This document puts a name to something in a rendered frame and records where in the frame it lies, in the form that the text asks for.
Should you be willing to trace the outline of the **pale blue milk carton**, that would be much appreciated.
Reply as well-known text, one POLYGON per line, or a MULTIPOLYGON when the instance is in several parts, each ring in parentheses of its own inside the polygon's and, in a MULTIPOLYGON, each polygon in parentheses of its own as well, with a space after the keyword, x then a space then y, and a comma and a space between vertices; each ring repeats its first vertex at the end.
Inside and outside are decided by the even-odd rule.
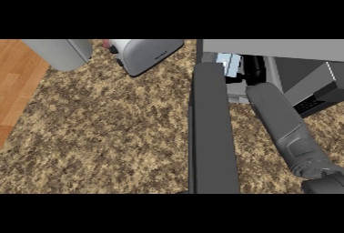
POLYGON ((217 54, 217 62, 223 65, 224 76, 236 77, 241 56, 238 54, 217 54))

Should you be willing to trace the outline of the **pale grey toaster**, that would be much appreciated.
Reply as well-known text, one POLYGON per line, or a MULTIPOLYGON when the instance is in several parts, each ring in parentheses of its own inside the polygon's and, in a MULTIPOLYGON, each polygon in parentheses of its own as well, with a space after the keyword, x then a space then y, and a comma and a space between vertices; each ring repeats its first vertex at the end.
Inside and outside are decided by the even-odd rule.
POLYGON ((183 39, 111 39, 109 51, 130 76, 145 73, 185 45, 183 39))

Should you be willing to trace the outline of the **grey microwave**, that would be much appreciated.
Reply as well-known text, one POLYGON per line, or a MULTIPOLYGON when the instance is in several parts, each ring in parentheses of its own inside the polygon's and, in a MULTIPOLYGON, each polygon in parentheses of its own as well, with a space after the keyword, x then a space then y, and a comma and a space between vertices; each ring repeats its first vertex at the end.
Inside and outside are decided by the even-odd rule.
POLYGON ((219 53, 263 56, 266 81, 303 117, 344 101, 344 40, 199 39, 196 62, 219 53))

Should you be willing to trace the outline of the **grey rounded appliance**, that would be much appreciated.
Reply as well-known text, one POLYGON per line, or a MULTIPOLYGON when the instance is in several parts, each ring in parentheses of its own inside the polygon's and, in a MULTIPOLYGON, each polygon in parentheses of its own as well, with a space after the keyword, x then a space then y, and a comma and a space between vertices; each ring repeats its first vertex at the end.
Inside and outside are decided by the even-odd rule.
POLYGON ((22 42, 59 71, 77 69, 92 57, 87 39, 24 39, 22 42))

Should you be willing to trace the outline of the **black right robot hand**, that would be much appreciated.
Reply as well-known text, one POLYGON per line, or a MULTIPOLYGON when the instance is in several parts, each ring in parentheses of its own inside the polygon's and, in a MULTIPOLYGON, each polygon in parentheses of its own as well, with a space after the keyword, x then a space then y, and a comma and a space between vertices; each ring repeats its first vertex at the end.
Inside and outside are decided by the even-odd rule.
POLYGON ((250 86, 255 86, 258 83, 266 82, 266 67, 263 56, 244 55, 244 73, 238 73, 236 77, 226 76, 226 83, 241 83, 247 81, 250 86))

